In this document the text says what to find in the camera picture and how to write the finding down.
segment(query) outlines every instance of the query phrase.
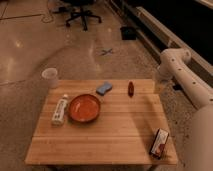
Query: paper cup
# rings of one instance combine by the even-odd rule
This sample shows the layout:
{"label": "paper cup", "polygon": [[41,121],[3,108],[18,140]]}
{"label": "paper cup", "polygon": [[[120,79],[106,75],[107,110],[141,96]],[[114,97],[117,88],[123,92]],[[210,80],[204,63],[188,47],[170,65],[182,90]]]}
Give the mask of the paper cup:
{"label": "paper cup", "polygon": [[47,68],[42,72],[42,77],[48,81],[50,88],[58,87],[58,71],[56,68]]}

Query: table surface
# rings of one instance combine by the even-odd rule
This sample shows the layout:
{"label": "table surface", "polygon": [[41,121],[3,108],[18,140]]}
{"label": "table surface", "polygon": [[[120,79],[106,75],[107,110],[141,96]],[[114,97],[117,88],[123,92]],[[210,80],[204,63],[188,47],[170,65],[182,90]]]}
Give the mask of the table surface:
{"label": "table surface", "polygon": [[[96,88],[108,81],[113,88],[105,96]],[[129,81],[135,87],[132,98],[127,95]],[[46,98],[25,163],[33,165],[63,164],[177,164],[171,136],[164,155],[158,160],[149,150],[158,128],[170,132],[152,80],[60,80]],[[51,118],[63,94],[71,100],[84,93],[101,101],[97,120],[87,124],[72,122],[65,115],[61,127],[51,125]]]}

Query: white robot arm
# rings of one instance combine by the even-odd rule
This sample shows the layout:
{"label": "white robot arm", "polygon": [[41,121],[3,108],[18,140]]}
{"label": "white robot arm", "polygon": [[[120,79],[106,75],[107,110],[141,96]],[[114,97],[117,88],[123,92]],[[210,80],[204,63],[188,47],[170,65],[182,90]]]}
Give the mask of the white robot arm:
{"label": "white robot arm", "polygon": [[190,123],[185,171],[210,171],[213,168],[213,90],[186,66],[190,60],[187,49],[164,50],[155,79],[158,84],[174,76],[198,109]]}

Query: speckled floor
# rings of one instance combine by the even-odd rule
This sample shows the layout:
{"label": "speckled floor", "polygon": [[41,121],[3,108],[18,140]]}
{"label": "speckled floor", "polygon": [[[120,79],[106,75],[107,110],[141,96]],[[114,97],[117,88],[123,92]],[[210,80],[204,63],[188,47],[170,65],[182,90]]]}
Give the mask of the speckled floor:
{"label": "speckled floor", "polygon": [[[7,5],[0,1],[0,16]],[[103,23],[90,19],[89,31],[81,21],[64,26],[67,14],[54,15],[51,23],[42,16],[0,21],[0,170],[43,171],[45,167],[26,166],[24,159],[33,135],[48,85],[41,72],[56,67],[61,79],[152,78],[157,66],[139,41],[122,41],[122,23],[99,0],[92,10]],[[2,17],[47,14],[44,0],[9,1]],[[103,49],[113,54],[102,56]],[[195,109],[172,83],[161,93],[161,99],[174,138],[178,166],[160,166],[157,171],[181,170],[188,120]],[[70,166],[67,170],[136,171],[142,166]]]}

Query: blue sponge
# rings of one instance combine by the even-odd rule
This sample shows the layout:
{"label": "blue sponge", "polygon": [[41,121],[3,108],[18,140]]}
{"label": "blue sponge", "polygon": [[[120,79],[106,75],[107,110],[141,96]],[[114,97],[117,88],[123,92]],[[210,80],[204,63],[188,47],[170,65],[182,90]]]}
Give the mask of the blue sponge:
{"label": "blue sponge", "polygon": [[100,94],[101,96],[105,95],[107,91],[112,89],[112,84],[105,82],[103,85],[97,88],[96,93]]}

